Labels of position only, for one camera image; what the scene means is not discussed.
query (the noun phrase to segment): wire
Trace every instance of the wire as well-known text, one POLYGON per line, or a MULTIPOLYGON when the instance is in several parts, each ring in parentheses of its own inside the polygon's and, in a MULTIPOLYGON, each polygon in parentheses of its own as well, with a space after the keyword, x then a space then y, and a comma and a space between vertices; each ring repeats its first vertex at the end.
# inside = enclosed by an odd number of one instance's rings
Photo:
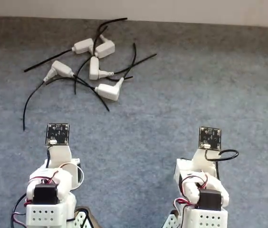
POLYGON ((49 161, 50 161, 50 153, 49 153, 49 149, 52 148, 53 146, 54 146, 54 145, 49 146, 48 149, 47 149, 48 160, 47 160, 47 164, 46 164, 45 168, 48 168, 48 166, 49 166, 49 161))
POLYGON ((46 60, 43 60, 42 62, 37 63, 37 64, 35 64, 35 65, 33 65, 33 66, 31 66, 31 67, 25 69, 24 72, 28 72, 28 71, 30 71, 30 70, 32 70, 32 69, 34 69, 34 68, 37 68, 38 66, 40 66, 40 65, 42 65, 42 64, 44 64, 44 63, 46 63, 46 62, 48 62, 48 61, 51 61, 52 59, 55 59, 55 58, 57 58, 57 57, 59 57, 59 56, 61 56, 61 55, 64 55, 65 53, 70 52, 70 51, 72 51, 72 49, 65 50, 65 51, 59 53, 58 55, 55 55, 55 56, 52 56, 52 57, 50 57, 50 58, 48 58, 48 59, 46 59, 46 60))
MULTIPOLYGON (((46 85, 49 85, 49 84, 51 84, 51 83, 53 83, 53 82, 55 82, 55 81, 58 81, 58 80, 61 80, 61 79, 65 79, 65 80, 76 80, 76 79, 74 79, 74 78, 72 78, 72 77, 60 77, 60 78, 56 78, 56 79, 54 79, 54 80, 51 80, 50 82, 48 82, 46 85)), ((99 98, 99 100, 102 102, 102 104, 105 106, 105 108, 107 109, 107 111, 109 112, 110 111, 110 109, 109 109, 109 107, 107 106, 107 104, 105 103, 105 101, 102 99, 102 97, 94 90, 95 88, 93 87, 93 86, 90 86, 89 84, 84 84, 83 82, 84 82, 84 80, 83 79, 81 79, 81 78, 79 78, 79 77, 77 77, 77 79, 78 79, 78 83, 80 83, 80 84, 82 84, 82 85, 84 85, 84 86, 86 86, 86 87, 88 87, 88 88, 90 88, 92 91, 93 91, 93 93, 99 98)))
POLYGON ((152 55, 150 55, 150 56, 148 56, 148 57, 146 57, 146 58, 143 58, 142 60, 139 60, 138 62, 134 63, 133 66, 129 66, 129 67, 123 69, 123 70, 119 70, 119 71, 114 72, 114 75, 118 75, 118 74, 121 74, 121 73, 123 73, 123 72, 126 72, 130 67, 135 67, 135 66, 137 66, 137 65, 139 65, 139 64, 141 64, 141 63, 143 63, 144 61, 146 61, 146 60, 148 60, 148 59, 150 59, 150 58, 153 58, 153 57, 156 56, 156 55, 157 55, 157 54, 155 53, 155 54, 152 54, 152 55))
POLYGON ((28 99, 26 100, 26 103, 24 105, 24 109, 23 109, 23 117, 22 117, 22 126, 23 126, 23 131, 25 131, 25 112, 26 112, 26 108, 28 106, 29 100, 30 98, 34 95, 34 93, 44 84, 44 81, 42 81, 42 83, 40 83, 36 89, 29 95, 28 99))
POLYGON ((207 157, 208 150, 205 151, 205 159, 207 161, 210 161, 210 162, 215 162, 216 178, 218 180, 220 180, 219 162, 234 159, 234 158, 238 157, 238 155, 239 155, 239 152, 237 150, 234 150, 234 149, 220 151, 219 155, 222 155, 222 154, 228 153, 228 152, 233 152, 234 154, 230 157, 227 157, 227 158, 208 158, 207 157))
POLYGON ((191 206, 191 205, 188 205, 188 204, 183 207, 183 209, 182 209, 182 223, 181 223, 180 228, 182 228, 182 225, 183 225, 184 213, 185 213, 185 208, 186 207, 192 207, 192 208, 194 208, 194 206, 191 206))
POLYGON ((77 79, 79 78, 78 77, 78 75, 79 75, 79 73, 80 73, 80 71, 81 71, 81 69, 82 69, 82 67, 88 62, 88 61, 90 61, 90 59, 91 59, 91 57, 89 57, 86 61, 84 61, 82 64, 81 64, 81 66, 79 67, 79 69, 77 70, 77 73, 74 75, 74 77, 75 77, 75 81, 74 81, 74 94, 76 95, 76 83, 77 83, 77 79))
POLYGON ((185 194, 184 194, 184 192, 183 192, 183 189, 182 189, 182 184, 183 184, 183 182, 185 181, 185 180, 187 180, 188 178, 192 178, 192 177, 197 177, 197 178, 199 178, 199 179, 201 179, 202 180, 202 182, 203 182, 203 184, 201 185, 201 188, 204 188, 204 186, 206 186, 206 184, 207 184, 207 181, 208 181, 208 176, 206 175, 206 180, 204 180, 203 178, 201 178, 201 177, 199 177, 199 176, 196 176, 196 175, 190 175, 190 176, 187 176, 186 178, 184 178, 183 180, 182 180, 182 182, 181 182, 181 193, 182 193, 182 196, 184 196, 184 197, 186 197, 185 196, 185 194))
POLYGON ((10 227, 11 228, 15 228, 14 227, 14 213, 16 212, 16 209, 19 205, 19 203, 26 197, 26 193, 24 193, 16 202, 16 204, 14 205, 14 208, 12 209, 12 213, 10 216, 10 227))
POLYGON ((83 170, 82 170, 78 165, 76 165, 76 164, 74 164, 74 163, 71 163, 71 162, 63 163, 63 164, 61 164, 61 165, 59 166, 59 168, 62 168, 63 166, 65 166, 65 165, 69 165, 69 164, 70 164, 70 165, 75 165, 75 166, 80 170, 80 172, 81 172, 81 174, 82 174, 81 181, 80 181, 80 183, 78 184, 78 186, 76 186, 76 187, 74 187, 74 188, 71 189, 71 190, 75 190, 75 189, 79 188, 79 187, 82 185, 83 180, 85 179, 85 174, 83 173, 83 170))
MULTIPOLYGON (((128 68, 127 72, 123 76, 124 80, 130 79, 130 78, 133 77, 133 76, 126 77, 126 75, 132 69, 132 67, 133 67, 133 65, 134 65, 134 63, 136 61, 137 49, 136 49, 136 44, 135 43, 133 43, 133 48, 134 48, 134 57, 133 57, 133 60, 132 60, 132 63, 130 65, 130 67, 128 68)), ((113 82, 118 82, 120 80, 120 79, 113 79, 113 78, 110 78, 110 77, 105 77, 105 78, 108 79, 108 80, 110 80, 110 81, 113 81, 113 82)))
POLYGON ((93 44, 93 56, 95 56, 95 50, 96 50, 96 44, 97 44, 97 41, 100 37, 101 34, 103 34, 103 32, 107 29, 107 26, 105 26, 103 28, 103 30, 100 30, 100 28, 98 27, 97 29, 97 33, 96 33, 96 37, 95 37, 95 40, 94 40, 94 44, 93 44))
POLYGON ((133 60, 132 60, 132 63, 130 65, 130 67, 128 68, 128 70, 126 71, 126 73, 124 74, 123 78, 125 78, 127 76, 127 74, 130 72, 130 70, 132 69, 135 61, 136 61, 136 54, 137 54, 137 50, 136 50, 136 44, 133 43, 133 48, 134 48, 134 57, 133 57, 133 60))

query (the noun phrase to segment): white plastic housing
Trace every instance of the white plastic housing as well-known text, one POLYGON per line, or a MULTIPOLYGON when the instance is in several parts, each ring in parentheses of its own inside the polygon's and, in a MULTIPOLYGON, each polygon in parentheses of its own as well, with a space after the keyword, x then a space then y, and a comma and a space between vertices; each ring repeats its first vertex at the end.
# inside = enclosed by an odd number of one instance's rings
POLYGON ((86 219, 84 225, 82 226, 83 221, 85 220, 85 218, 86 218, 86 214, 84 212, 79 212, 78 215, 76 216, 76 220, 74 221, 73 227, 74 228, 81 228, 81 227, 92 228, 92 226, 91 226, 91 224, 90 224, 88 219, 86 219))
POLYGON ((89 47, 92 47, 94 44, 93 40, 91 38, 85 39, 82 41, 77 42, 72 47, 72 51, 76 54, 82 54, 89 51, 89 47))
POLYGON ((105 43, 99 45, 95 49, 95 56, 98 58, 104 58, 115 52, 115 44, 108 40, 105 43))
POLYGON ((181 228, 227 228, 228 212, 221 211, 185 209, 185 214, 179 217, 181 228))
POLYGON ((170 214, 162 228, 179 228, 180 224, 174 214, 170 214))
POLYGON ((99 59, 91 57, 90 60, 90 80, 97 80, 99 77, 99 59))
POLYGON ((57 60, 52 64, 52 68, 54 68, 57 74, 62 77, 72 77, 74 75, 70 67, 57 60))
POLYGON ((95 88, 95 91, 102 97, 106 99, 110 99, 112 101, 117 101, 119 97, 120 87, 124 78, 122 77, 115 86, 99 84, 98 87, 95 88))

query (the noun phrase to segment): white connector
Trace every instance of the white connector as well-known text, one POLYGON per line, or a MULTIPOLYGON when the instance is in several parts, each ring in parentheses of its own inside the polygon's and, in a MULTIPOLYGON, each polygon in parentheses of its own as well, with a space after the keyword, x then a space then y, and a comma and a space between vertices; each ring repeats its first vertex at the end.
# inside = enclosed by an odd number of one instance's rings
POLYGON ((45 76, 43 81, 47 82, 48 80, 52 79, 56 75, 60 75, 62 77, 73 77, 74 72, 72 71, 70 67, 56 60, 52 64, 51 69, 48 71, 48 74, 45 76))
POLYGON ((99 59, 97 57, 91 57, 90 60, 90 80, 98 80, 103 77, 113 76, 114 72, 107 72, 99 70, 99 59))
POLYGON ((91 38, 81 40, 76 44, 74 44, 74 46, 72 47, 72 51, 75 52, 76 54, 82 54, 88 52, 90 47, 92 47, 93 49, 93 44, 94 42, 91 38))
POLYGON ((107 84, 99 84, 98 87, 95 88, 95 91, 102 97, 106 99, 110 99, 113 101, 117 101, 119 97, 120 87, 124 81, 122 77, 115 86, 107 85, 107 84))
MULTIPOLYGON (((99 45, 95 49, 95 56, 98 58, 104 58, 115 52, 115 44, 113 41, 105 38, 103 35, 100 35, 100 39, 103 44, 99 45)), ((93 54, 93 47, 89 48, 89 52, 93 54)))

